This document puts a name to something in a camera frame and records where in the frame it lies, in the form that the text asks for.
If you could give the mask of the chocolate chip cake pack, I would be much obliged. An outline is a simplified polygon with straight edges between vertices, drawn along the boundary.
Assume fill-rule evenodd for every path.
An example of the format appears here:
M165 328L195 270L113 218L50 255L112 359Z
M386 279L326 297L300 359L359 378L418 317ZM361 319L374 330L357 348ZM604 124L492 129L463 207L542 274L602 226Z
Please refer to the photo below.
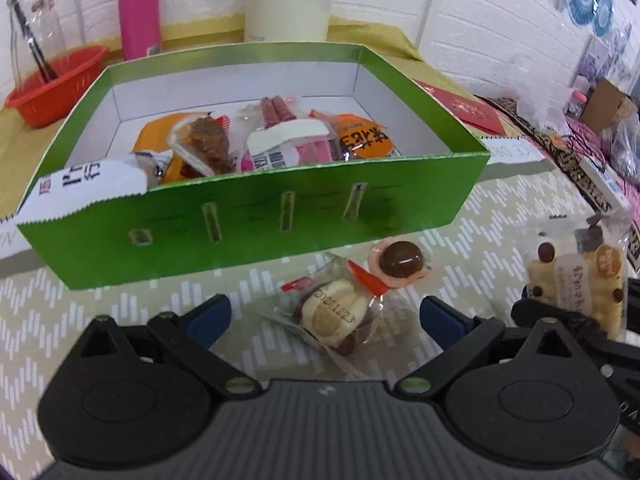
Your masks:
M524 229L526 296L593 318L621 340L627 321L630 220L594 214L585 220L551 217Z

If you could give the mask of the brown jelly cup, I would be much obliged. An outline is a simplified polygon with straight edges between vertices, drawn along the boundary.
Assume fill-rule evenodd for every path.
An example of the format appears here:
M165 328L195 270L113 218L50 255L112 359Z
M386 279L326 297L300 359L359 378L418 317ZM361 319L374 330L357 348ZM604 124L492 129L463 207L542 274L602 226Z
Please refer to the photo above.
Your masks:
M368 255L369 272L391 289L406 287L429 276L431 261L420 247L398 237L379 240Z

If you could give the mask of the clear round biscuit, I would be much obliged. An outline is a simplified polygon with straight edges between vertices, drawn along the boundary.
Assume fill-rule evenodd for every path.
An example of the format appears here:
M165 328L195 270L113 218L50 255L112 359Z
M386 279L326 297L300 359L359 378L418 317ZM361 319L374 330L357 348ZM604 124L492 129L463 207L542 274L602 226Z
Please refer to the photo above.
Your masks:
M371 361L397 347L411 325L404 298L355 261L336 256L317 271L280 287L262 312L348 377L368 379Z

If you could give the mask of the white blue text snack pack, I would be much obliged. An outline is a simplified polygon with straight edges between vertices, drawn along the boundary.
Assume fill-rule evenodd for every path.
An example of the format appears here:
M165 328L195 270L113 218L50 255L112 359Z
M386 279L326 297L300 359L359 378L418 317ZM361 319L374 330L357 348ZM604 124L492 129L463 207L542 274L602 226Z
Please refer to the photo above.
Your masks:
M163 180L171 150L141 151L122 158L101 159L69 166L41 177L17 211L15 222L49 222L87 207L128 196L144 195Z

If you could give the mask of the orange yellow snack pack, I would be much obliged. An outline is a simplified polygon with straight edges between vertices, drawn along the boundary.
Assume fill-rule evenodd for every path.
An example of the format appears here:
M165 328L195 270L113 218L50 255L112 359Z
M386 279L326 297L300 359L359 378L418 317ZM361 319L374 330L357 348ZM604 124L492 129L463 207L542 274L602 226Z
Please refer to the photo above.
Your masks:
M167 136L177 122L183 118L194 118L193 113L175 113L163 116L148 122L141 130L132 149L138 151L163 152L168 150ZM189 166L179 155L172 156L165 175L163 184L175 183L200 178L202 175Z

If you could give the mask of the brown date snack pack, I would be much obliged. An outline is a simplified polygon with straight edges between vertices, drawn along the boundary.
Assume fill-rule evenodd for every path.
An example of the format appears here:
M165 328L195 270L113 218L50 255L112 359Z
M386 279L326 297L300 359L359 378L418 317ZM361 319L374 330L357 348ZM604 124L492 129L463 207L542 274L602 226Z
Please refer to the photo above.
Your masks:
M233 171L228 131L220 118L187 114L172 126L167 144L201 176L220 176Z

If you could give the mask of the orange round label snack pack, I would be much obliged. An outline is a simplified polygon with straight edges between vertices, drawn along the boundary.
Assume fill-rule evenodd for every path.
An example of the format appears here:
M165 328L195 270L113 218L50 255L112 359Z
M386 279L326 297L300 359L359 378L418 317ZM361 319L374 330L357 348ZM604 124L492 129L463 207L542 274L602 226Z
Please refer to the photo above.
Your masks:
M349 160L399 157L386 128L355 114L326 114L312 110L310 118L322 120L335 133L338 152Z

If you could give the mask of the pink label seed snack pack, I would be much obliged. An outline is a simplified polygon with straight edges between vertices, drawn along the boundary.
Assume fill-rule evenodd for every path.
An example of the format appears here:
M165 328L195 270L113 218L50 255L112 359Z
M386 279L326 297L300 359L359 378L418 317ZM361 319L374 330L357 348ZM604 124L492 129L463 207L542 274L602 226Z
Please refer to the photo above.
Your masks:
M298 118L250 133L236 161L239 172L336 162L334 131L320 119Z

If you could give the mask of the red sausage snack pack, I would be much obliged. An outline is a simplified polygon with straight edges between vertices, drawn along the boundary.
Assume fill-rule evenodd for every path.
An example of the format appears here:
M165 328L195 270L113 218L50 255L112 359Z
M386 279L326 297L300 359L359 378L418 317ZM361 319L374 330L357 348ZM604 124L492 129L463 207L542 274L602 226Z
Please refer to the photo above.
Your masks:
M296 119L295 114L280 96L262 98L260 109L262 110L262 122L265 129L282 124L282 122L292 122L292 120Z

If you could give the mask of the green cardboard box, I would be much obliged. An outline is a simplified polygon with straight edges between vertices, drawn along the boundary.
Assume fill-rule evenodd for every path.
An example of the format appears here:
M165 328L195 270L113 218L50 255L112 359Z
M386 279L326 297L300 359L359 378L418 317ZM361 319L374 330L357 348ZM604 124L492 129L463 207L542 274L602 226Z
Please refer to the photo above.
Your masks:
M366 47L230 44L104 70L58 130L20 208L41 177L126 156L151 119L231 115L266 96L370 118L400 156L167 183L63 219L15 224L69 288L124 284L444 226L488 162L454 115Z

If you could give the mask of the red envelope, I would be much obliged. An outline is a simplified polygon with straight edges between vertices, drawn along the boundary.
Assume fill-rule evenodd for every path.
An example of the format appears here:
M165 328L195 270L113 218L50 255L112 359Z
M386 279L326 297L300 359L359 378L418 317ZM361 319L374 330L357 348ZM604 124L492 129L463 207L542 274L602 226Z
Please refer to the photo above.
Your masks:
M491 136L506 135L506 130L497 113L488 104L459 96L424 81L417 80L416 83L465 125L477 128Z

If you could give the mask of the clear plastic bag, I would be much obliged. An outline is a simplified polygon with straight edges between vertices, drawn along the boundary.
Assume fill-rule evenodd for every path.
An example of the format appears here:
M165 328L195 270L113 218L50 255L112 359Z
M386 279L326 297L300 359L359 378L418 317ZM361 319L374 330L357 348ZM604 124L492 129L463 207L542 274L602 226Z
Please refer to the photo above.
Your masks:
M550 80L530 56L514 55L501 70L504 91L514 99L518 116L541 133L570 134L563 102L553 94Z

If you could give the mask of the red plastic basket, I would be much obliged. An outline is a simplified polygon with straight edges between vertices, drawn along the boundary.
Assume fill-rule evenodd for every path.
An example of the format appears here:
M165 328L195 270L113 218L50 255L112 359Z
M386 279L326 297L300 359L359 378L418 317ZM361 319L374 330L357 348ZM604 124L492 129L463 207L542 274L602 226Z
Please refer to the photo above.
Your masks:
M4 106L14 108L32 128L43 128L65 117L102 72L107 46L73 50L51 63L58 78L44 82L40 73L27 77L6 97Z

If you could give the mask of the pink thermos bottle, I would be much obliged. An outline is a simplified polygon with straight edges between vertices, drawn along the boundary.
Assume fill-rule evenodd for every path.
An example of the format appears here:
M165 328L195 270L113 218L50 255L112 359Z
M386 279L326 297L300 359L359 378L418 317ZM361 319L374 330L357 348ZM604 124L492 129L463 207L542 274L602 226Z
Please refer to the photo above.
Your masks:
M160 0L117 0L125 61L160 52Z

